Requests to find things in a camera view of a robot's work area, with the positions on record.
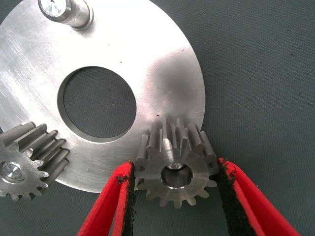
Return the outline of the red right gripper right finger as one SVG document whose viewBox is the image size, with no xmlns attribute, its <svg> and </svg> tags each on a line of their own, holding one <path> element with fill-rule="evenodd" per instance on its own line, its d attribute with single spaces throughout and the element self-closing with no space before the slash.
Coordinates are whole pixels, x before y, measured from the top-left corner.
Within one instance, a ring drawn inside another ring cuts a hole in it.
<svg viewBox="0 0 315 236">
<path fill-rule="evenodd" d="M 300 235 L 240 167 L 224 158 L 218 163 L 218 187 L 231 236 Z"/>
</svg>

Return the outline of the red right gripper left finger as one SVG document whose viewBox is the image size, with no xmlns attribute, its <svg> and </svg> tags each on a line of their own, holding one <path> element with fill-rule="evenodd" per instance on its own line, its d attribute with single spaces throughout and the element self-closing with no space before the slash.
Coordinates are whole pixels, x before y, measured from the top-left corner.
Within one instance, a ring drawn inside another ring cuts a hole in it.
<svg viewBox="0 0 315 236">
<path fill-rule="evenodd" d="M 132 236 L 135 217 L 134 164 L 120 165 L 92 207 L 79 236 Z"/>
</svg>

